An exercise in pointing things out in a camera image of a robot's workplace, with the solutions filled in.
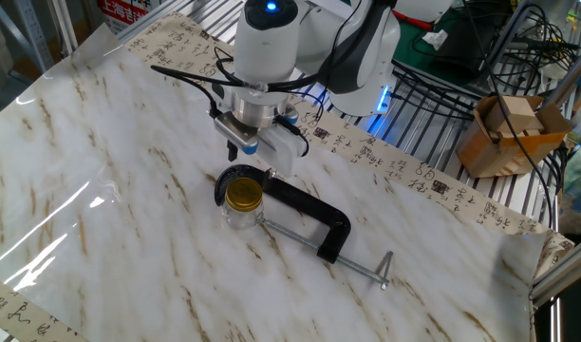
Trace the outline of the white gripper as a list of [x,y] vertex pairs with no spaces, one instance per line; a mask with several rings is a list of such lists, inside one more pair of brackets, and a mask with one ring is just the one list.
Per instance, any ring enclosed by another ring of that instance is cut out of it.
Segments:
[[[300,159],[306,151],[307,144],[300,137],[291,133],[280,124],[272,125],[261,129],[257,133],[259,140],[257,155],[270,165],[266,171],[267,178],[273,180],[277,173],[292,177],[299,168]],[[238,148],[227,141],[228,161],[234,162],[237,159]]]

